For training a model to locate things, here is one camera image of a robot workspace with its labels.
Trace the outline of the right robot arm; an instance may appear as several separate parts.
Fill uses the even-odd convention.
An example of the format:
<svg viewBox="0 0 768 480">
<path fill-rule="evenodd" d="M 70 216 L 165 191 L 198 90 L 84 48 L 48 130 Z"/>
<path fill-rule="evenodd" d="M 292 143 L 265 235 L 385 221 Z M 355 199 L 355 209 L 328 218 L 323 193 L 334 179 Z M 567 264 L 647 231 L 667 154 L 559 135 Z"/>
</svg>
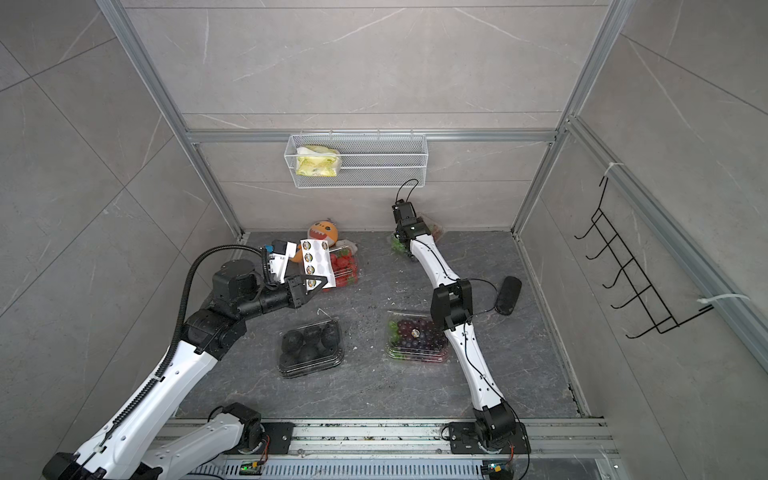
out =
<svg viewBox="0 0 768 480">
<path fill-rule="evenodd" d="M 497 453 L 519 435 L 529 449 L 525 426 L 497 388 L 478 344 L 471 281 L 450 268 L 411 202 L 397 199 L 392 210 L 396 239 L 418 260 L 433 287 L 430 315 L 456 352 L 468 383 L 480 448 Z"/>
</svg>

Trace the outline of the white sticker sheet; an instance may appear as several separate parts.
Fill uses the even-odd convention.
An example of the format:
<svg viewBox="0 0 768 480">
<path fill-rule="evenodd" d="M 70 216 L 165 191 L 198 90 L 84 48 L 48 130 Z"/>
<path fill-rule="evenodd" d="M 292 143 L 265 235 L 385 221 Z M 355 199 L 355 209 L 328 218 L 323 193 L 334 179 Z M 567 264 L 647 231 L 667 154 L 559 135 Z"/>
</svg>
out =
<svg viewBox="0 0 768 480">
<path fill-rule="evenodd" d="M 335 288 L 335 278 L 327 242 L 308 238 L 302 240 L 300 246 L 305 274 L 324 275 L 328 278 L 328 283 L 323 289 Z"/>
</svg>

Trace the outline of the black fruit box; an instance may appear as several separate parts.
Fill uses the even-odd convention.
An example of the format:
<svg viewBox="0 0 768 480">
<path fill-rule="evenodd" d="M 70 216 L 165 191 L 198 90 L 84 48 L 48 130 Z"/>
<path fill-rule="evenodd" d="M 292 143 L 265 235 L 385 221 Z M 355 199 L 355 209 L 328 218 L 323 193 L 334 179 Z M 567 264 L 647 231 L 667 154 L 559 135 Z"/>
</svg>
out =
<svg viewBox="0 0 768 480">
<path fill-rule="evenodd" d="M 284 378 L 297 378 L 334 368 L 343 359 L 341 328 L 336 319 L 330 319 L 284 333 L 278 370 Z"/>
</svg>

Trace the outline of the orange shark plush toy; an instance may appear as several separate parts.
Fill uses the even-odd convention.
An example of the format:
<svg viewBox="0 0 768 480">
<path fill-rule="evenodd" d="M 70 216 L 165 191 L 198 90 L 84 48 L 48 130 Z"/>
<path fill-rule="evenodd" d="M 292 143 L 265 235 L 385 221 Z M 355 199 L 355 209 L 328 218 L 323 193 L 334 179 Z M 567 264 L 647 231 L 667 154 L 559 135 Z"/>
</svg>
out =
<svg viewBox="0 0 768 480">
<path fill-rule="evenodd" d="M 339 240 L 339 230 L 331 220 L 321 220 L 312 224 L 307 230 L 307 236 L 311 239 L 326 241 L 331 252 L 331 262 L 335 265 L 337 262 L 334 253 Z"/>
</svg>

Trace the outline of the strawberry box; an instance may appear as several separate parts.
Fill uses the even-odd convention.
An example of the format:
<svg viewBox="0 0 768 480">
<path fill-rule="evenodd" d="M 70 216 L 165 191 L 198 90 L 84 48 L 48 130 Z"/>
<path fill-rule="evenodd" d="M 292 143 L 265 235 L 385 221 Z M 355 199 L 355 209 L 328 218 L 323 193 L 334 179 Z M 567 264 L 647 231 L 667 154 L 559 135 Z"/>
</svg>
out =
<svg viewBox="0 0 768 480">
<path fill-rule="evenodd" d="M 332 249 L 330 260 L 337 288 L 349 286 L 358 281 L 357 260 L 349 247 Z"/>
</svg>

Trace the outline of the yellow packet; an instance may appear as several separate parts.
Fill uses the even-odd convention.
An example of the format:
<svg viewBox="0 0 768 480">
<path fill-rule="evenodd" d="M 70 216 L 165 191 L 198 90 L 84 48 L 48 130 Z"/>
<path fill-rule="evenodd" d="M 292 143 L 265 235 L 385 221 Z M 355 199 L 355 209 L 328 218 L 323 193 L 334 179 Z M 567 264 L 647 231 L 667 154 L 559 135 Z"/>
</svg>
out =
<svg viewBox="0 0 768 480">
<path fill-rule="evenodd" d="M 342 165 L 342 156 L 335 150 L 320 145 L 297 148 L 295 173 L 303 177 L 336 177 Z"/>
</svg>

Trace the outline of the black oval object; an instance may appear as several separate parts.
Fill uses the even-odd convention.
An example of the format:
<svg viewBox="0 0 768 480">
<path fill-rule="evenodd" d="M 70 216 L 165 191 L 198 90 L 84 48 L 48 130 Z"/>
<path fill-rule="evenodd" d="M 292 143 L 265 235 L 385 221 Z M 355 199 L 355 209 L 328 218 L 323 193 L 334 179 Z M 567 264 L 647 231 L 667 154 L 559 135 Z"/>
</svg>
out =
<svg viewBox="0 0 768 480">
<path fill-rule="evenodd" d="M 522 290 L 522 281 L 514 276 L 507 276 L 497 291 L 494 311 L 503 316 L 509 316 L 515 310 Z"/>
</svg>

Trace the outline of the black hook rack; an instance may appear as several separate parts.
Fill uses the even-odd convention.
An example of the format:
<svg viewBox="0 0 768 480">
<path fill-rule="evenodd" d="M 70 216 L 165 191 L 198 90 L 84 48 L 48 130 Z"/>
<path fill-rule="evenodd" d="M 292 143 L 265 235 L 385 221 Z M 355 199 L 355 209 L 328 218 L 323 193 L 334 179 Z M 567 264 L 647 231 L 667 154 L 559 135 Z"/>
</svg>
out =
<svg viewBox="0 0 768 480">
<path fill-rule="evenodd" d="M 603 208 L 608 183 L 609 179 L 607 177 L 602 177 L 599 181 L 600 196 L 593 213 L 589 217 L 589 225 L 583 233 L 576 234 L 573 238 L 581 241 L 594 237 L 600 241 L 599 250 L 585 255 L 587 261 L 596 261 L 602 257 L 608 257 L 613 260 L 615 274 L 611 281 L 601 284 L 604 290 L 615 289 L 618 285 L 629 288 L 630 293 L 628 297 L 621 303 L 610 304 L 610 309 L 618 312 L 635 304 L 640 306 L 643 318 L 647 322 L 647 327 L 634 334 L 625 333 L 624 336 L 629 340 L 637 340 L 650 333 L 664 335 L 712 312 L 714 307 L 709 304 L 700 307 L 694 314 L 686 318 L 678 317 L 672 312 L 660 291 L 649 277 L 645 267 L 633 253 Z"/>
</svg>

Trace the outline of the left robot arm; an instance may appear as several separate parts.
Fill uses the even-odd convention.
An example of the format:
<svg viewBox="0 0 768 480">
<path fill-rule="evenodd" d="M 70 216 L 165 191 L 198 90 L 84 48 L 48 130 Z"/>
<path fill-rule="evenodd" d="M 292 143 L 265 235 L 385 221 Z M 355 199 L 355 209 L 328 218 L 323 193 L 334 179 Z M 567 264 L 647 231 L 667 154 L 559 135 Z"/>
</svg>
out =
<svg viewBox="0 0 768 480">
<path fill-rule="evenodd" d="M 151 444 L 192 388 L 246 334 L 248 321 L 303 306 L 333 276 L 312 268 L 279 277 L 268 259 L 229 261 L 213 276 L 209 302 L 189 314 L 188 297 L 201 262 L 190 267 L 171 343 L 156 370 L 75 452 L 56 453 L 43 469 L 44 478 L 179 479 L 221 453 L 266 450 L 260 413 L 240 403 L 216 409 L 203 426 L 163 447 Z"/>
</svg>

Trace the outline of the green grape box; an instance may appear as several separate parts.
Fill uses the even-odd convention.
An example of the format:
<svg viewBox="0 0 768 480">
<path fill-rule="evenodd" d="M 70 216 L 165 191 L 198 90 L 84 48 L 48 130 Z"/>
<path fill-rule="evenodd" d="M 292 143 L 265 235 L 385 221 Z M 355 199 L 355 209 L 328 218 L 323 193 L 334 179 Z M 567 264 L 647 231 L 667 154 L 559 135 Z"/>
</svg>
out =
<svg viewBox="0 0 768 480">
<path fill-rule="evenodd" d="M 434 241 L 438 242 L 445 233 L 443 226 L 427 215 L 422 215 L 421 218 L 426 227 L 429 229 Z M 406 246 L 397 238 L 395 233 L 390 235 L 390 245 L 394 252 L 408 255 Z"/>
</svg>

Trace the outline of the purple grape box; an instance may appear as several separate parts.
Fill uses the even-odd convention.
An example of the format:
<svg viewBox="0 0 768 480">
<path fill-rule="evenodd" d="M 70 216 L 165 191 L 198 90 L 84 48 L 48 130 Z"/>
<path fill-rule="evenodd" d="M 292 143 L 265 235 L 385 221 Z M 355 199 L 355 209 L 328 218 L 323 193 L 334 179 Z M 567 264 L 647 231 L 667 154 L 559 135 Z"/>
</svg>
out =
<svg viewBox="0 0 768 480">
<path fill-rule="evenodd" d="M 444 331 L 425 313 L 390 311 L 388 318 L 388 354 L 395 360 L 443 363 L 449 342 Z"/>
</svg>

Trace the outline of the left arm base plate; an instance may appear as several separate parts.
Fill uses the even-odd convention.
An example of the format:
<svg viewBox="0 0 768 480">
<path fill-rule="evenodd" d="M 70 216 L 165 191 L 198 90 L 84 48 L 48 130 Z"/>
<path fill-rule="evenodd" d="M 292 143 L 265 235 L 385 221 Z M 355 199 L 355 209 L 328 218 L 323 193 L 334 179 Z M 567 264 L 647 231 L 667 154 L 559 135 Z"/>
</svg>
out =
<svg viewBox="0 0 768 480">
<path fill-rule="evenodd" d="M 263 433 L 261 443 L 259 444 L 256 455 L 261 455 L 269 443 L 268 455 L 287 455 L 295 428 L 293 422 L 267 421 L 261 424 Z"/>
</svg>

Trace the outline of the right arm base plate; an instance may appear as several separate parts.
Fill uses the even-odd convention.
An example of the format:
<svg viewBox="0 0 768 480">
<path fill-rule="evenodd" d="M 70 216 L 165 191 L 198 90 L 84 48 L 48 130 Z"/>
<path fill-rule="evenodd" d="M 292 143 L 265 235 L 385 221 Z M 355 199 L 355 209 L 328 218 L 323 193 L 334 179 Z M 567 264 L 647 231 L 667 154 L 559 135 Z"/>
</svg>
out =
<svg viewBox="0 0 768 480">
<path fill-rule="evenodd" d="M 484 445 L 478 436 L 474 422 L 449 422 L 442 426 L 440 439 L 447 441 L 452 454 L 507 455 L 528 454 L 530 441 L 526 427 L 517 422 L 513 433 L 500 440 L 489 440 Z"/>
</svg>

